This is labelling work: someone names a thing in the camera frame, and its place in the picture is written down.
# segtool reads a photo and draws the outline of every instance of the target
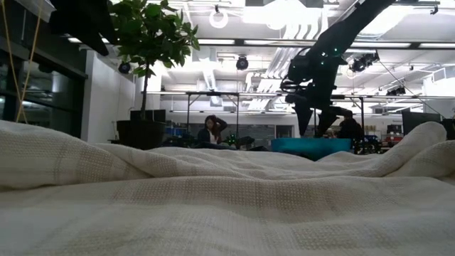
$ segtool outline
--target robotic arm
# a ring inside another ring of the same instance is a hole
[[[354,42],[357,35],[384,9],[395,0],[365,0],[356,6],[355,11],[343,21],[333,24],[321,34],[317,42],[305,55],[298,54],[291,60],[288,75],[281,89],[289,92],[286,101],[295,103],[299,119],[300,135],[303,136],[313,112],[312,108],[322,110],[316,136],[324,132],[350,110],[332,106],[332,91],[339,65],[347,65],[343,54]],[[303,82],[312,80],[307,86]]]

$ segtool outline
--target potted tree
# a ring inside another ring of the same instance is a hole
[[[183,22],[183,12],[172,9],[167,0],[160,4],[121,0],[111,5],[109,12],[119,38],[119,57],[123,63],[133,63],[134,74],[145,77],[141,119],[117,122],[120,144],[153,149],[161,145],[165,130],[163,122],[146,118],[146,91],[149,78],[155,75],[153,66],[159,61],[167,68],[183,66],[191,48],[199,50],[198,27]]]

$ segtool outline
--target tree trunk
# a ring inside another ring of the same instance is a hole
[[[141,119],[145,121],[145,106],[147,101],[147,87],[149,86],[149,62],[145,65],[144,91],[142,92]]]

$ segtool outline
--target yellow rope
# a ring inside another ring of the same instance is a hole
[[[35,37],[33,38],[33,45],[32,45],[31,52],[30,52],[30,60],[28,61],[27,77],[26,77],[26,82],[23,84],[22,97],[21,97],[21,99],[19,101],[19,114],[16,117],[16,122],[19,121],[19,118],[21,117],[21,112],[23,113],[24,119],[25,119],[25,116],[26,116],[26,113],[23,111],[23,104],[22,103],[23,103],[23,99],[26,96],[28,79],[30,78],[31,63],[33,61],[33,55],[35,54],[36,41],[38,40],[38,31],[39,31],[39,28],[40,28],[41,12],[43,10],[43,2],[44,2],[44,0],[41,0],[41,2],[40,2],[40,11],[38,12],[38,21],[36,22]]]
[[[21,91],[19,89],[19,85],[18,85],[18,82],[17,82],[17,77],[16,77],[16,72],[14,71],[14,62],[13,62],[13,53],[11,51],[11,43],[9,41],[9,32],[8,32],[8,22],[6,20],[6,0],[3,0],[2,2],[2,5],[3,5],[3,8],[1,9],[3,11],[3,20],[4,20],[4,23],[5,23],[5,34],[6,34],[6,44],[8,46],[8,52],[9,52],[9,60],[10,60],[10,64],[11,64],[11,67],[13,68],[13,78],[14,78],[14,85],[16,86],[16,93],[17,93],[17,98],[19,101],[21,101]],[[26,118],[26,114],[23,113],[23,119],[25,120],[25,122],[27,123],[27,118]]]

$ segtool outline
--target white blanket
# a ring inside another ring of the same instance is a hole
[[[384,155],[312,162],[0,122],[0,255],[453,255],[445,136],[426,123]]]

